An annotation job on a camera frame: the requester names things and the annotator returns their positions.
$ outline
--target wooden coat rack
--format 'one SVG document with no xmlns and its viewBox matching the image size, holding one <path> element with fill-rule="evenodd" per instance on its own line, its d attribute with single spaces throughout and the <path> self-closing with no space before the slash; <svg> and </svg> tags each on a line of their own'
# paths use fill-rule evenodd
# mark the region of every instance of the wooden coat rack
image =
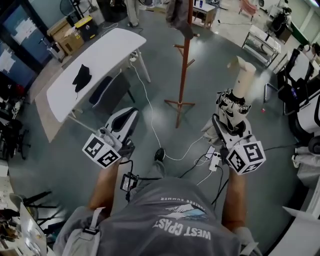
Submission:
<svg viewBox="0 0 320 256">
<path fill-rule="evenodd" d="M 188 9 L 188 20 L 187 22 L 189 25 L 192 25 L 192 15 L 193 15 L 193 0 L 189 0 L 189 9 Z M 195 62 L 195 59 L 192 59 L 190 62 L 188 62 L 188 56 L 189 56 L 189 47 L 190 47 L 190 39 L 184 39 L 184 45 L 175 44 L 173 47 L 176 47 L 179 52 L 181 53 L 183 60 L 182 60 L 182 72 L 181 72 L 181 82 L 180 82 L 180 92 L 179 92 L 179 100 L 173 101 L 169 99 L 165 99 L 164 102 L 170 103 L 170 104 L 176 104 L 177 105 L 177 117 L 176 117 L 176 123 L 175 128 L 179 127 L 180 124 L 180 114 L 182 111 L 182 107 L 184 105 L 194 106 L 195 103 L 192 102 L 183 102 L 183 96 L 184 96 L 184 89 L 185 89 L 185 81 L 186 81 L 186 73 L 187 68 Z"/>
</svg>

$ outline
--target white cylinder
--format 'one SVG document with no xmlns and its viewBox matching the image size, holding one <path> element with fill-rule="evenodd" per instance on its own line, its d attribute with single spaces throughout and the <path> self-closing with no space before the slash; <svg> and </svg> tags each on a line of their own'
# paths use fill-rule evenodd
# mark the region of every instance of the white cylinder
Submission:
<svg viewBox="0 0 320 256">
<path fill-rule="evenodd" d="M 228 68 L 240 67 L 239 74 L 234 83 L 232 93 L 237 98 L 243 98 L 249 91 L 252 81 L 255 76 L 256 68 L 249 62 L 237 56 L 232 62 L 228 64 Z"/>
</svg>

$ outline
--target graphic print on shirt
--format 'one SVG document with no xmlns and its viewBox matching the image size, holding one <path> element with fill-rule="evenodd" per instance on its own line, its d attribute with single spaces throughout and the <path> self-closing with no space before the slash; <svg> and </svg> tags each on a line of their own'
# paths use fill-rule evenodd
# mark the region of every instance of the graphic print on shirt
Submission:
<svg viewBox="0 0 320 256">
<path fill-rule="evenodd" d="M 204 211 L 194 207 L 191 203 L 183 204 L 180 206 L 165 208 L 169 214 L 158 215 L 159 217 L 176 219 L 176 220 L 207 220 L 207 216 Z"/>
<path fill-rule="evenodd" d="M 174 201 L 178 206 L 164 208 L 167 214 L 158 215 L 160 217 L 152 228 L 163 230 L 175 236 L 198 237 L 211 240 L 211 233 L 208 230 L 197 228 L 197 221 L 207 221 L 208 217 L 205 209 L 195 201 L 177 198 L 161 197 L 161 201 Z M 185 225 L 182 220 L 195 221 L 194 225 Z"/>
</svg>

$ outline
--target shoe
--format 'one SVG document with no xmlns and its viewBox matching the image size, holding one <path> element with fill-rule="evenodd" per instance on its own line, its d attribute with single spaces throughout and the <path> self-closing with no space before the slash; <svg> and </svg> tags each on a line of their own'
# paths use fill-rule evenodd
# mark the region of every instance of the shoe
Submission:
<svg viewBox="0 0 320 256">
<path fill-rule="evenodd" d="M 300 166 L 300 163 L 298 163 L 298 162 L 296 162 L 296 154 L 294 154 L 292 157 L 291 157 L 291 160 L 292 160 L 292 162 L 293 162 L 293 166 L 295 167 L 295 168 L 299 168 L 299 166 Z"/>
<path fill-rule="evenodd" d="M 160 162 L 163 162 L 164 159 L 166 157 L 166 152 L 165 150 L 160 147 L 156 152 L 155 152 L 155 155 L 154 155 L 154 161 L 160 161 Z"/>
<path fill-rule="evenodd" d="M 138 26 L 139 26 L 139 23 L 133 25 L 131 22 L 129 22 L 129 23 L 127 24 L 127 26 L 128 26 L 128 27 L 131 27 L 131 28 L 135 28 L 135 27 L 138 27 Z"/>
</svg>

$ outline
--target pink chair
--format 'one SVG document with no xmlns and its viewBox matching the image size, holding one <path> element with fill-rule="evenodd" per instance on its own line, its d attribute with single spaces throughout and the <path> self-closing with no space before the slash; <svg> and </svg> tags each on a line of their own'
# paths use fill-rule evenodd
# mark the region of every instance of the pink chair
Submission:
<svg viewBox="0 0 320 256">
<path fill-rule="evenodd" d="M 251 15 L 251 21 L 252 21 L 258 9 L 255 5 L 251 4 L 248 0 L 240 0 L 239 14 L 242 12 L 242 10 L 245 10 L 248 14 Z"/>
</svg>

